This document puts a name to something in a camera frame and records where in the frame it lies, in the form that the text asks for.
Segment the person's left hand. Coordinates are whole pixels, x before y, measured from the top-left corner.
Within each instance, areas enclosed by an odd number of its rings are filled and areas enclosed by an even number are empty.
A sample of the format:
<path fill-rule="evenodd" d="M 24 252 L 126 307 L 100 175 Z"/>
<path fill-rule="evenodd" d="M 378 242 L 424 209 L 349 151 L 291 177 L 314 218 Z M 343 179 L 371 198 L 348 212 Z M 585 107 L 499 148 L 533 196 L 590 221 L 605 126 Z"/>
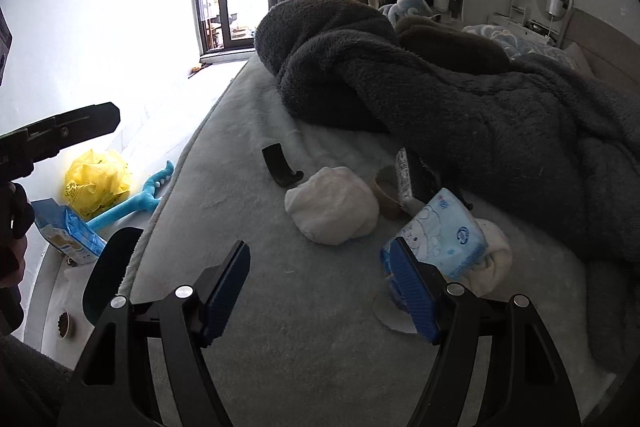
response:
<path fill-rule="evenodd" d="M 23 280 L 25 272 L 26 233 L 35 213 L 24 187 L 17 183 L 1 184 L 1 287 L 12 287 Z"/>

